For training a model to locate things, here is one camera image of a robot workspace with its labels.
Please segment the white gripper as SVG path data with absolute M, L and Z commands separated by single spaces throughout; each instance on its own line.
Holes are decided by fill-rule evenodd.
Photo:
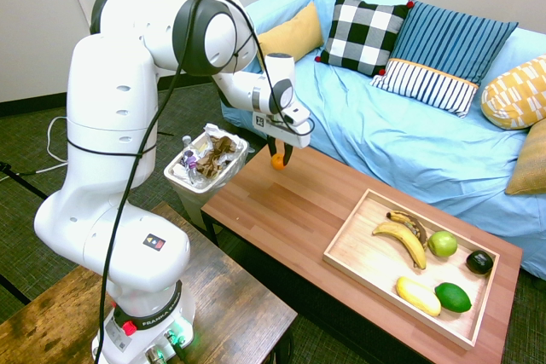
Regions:
M 260 112 L 253 113 L 253 127 L 267 135 L 267 144 L 270 156 L 277 154 L 276 139 L 284 143 L 284 154 L 282 164 L 288 165 L 293 153 L 293 147 L 305 148 L 311 141 L 311 121 L 305 118 L 303 121 L 296 121 L 291 124 L 288 116 L 281 119 L 281 114 L 265 114 Z

